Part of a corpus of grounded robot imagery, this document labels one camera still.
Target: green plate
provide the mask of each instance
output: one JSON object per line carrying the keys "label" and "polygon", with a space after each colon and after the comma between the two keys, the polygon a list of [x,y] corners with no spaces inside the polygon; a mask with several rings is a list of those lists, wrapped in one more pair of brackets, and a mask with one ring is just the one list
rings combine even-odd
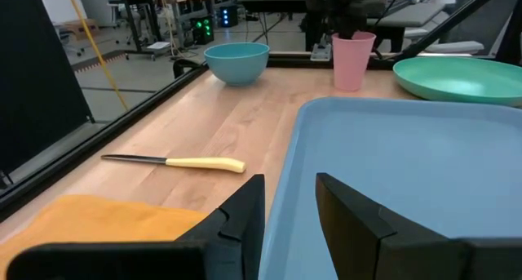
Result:
{"label": "green plate", "polygon": [[522,68],[491,60],[426,56],[393,66],[399,84],[427,100],[522,104]]}

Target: pink cup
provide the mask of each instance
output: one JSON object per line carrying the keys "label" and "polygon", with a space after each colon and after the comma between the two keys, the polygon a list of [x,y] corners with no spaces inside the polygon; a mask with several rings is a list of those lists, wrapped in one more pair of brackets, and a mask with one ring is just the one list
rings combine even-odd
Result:
{"label": "pink cup", "polygon": [[334,39],[334,86],[344,91],[358,91],[365,78],[375,35],[355,32],[352,39]]}

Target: knife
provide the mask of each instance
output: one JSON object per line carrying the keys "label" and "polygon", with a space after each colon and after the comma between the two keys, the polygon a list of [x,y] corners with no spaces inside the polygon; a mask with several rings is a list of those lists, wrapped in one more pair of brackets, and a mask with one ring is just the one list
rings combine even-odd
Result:
{"label": "knife", "polygon": [[105,154],[101,158],[125,162],[148,162],[171,167],[217,169],[236,173],[242,173],[246,169],[244,162],[233,158],[156,158],[132,154]]}

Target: orange cloth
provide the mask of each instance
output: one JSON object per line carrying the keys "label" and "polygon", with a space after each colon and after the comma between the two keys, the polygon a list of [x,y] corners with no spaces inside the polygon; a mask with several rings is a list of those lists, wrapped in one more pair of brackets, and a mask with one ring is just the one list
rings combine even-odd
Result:
{"label": "orange cloth", "polygon": [[59,198],[27,229],[0,246],[0,279],[23,250],[49,242],[133,242],[175,240],[202,221],[198,211],[115,202],[89,195]]}

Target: blue bowl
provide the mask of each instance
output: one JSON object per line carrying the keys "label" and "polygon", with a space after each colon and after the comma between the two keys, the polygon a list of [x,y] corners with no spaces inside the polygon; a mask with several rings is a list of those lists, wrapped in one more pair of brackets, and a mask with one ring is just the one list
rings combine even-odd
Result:
{"label": "blue bowl", "polygon": [[205,51],[210,70],[231,86],[247,86],[255,82],[267,67],[270,47],[254,42],[222,44]]}

